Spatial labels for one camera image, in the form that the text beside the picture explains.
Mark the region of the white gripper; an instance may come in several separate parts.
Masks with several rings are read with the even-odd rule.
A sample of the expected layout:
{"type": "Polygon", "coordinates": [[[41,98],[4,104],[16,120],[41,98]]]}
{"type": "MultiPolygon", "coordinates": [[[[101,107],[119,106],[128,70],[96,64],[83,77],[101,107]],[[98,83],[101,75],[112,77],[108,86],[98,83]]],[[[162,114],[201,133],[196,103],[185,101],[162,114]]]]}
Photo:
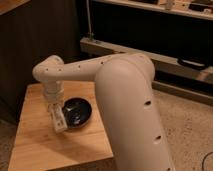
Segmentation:
{"type": "Polygon", "coordinates": [[[64,106],[63,95],[64,95],[64,89],[62,88],[61,85],[44,87],[44,97],[46,101],[49,103],[47,104],[48,113],[50,114],[52,113],[52,105],[50,104],[58,104],[60,109],[63,108],[64,106]]]}

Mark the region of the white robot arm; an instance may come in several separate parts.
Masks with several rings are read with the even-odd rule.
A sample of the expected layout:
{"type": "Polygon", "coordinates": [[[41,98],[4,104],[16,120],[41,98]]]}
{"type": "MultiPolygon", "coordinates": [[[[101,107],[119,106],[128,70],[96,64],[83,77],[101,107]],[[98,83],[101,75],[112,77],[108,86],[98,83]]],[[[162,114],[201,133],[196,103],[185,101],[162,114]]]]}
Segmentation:
{"type": "Polygon", "coordinates": [[[66,64],[52,55],[33,68],[57,132],[68,129],[63,81],[92,81],[119,171],[176,171],[153,95],[155,67],[142,53],[120,53],[66,64]]]}

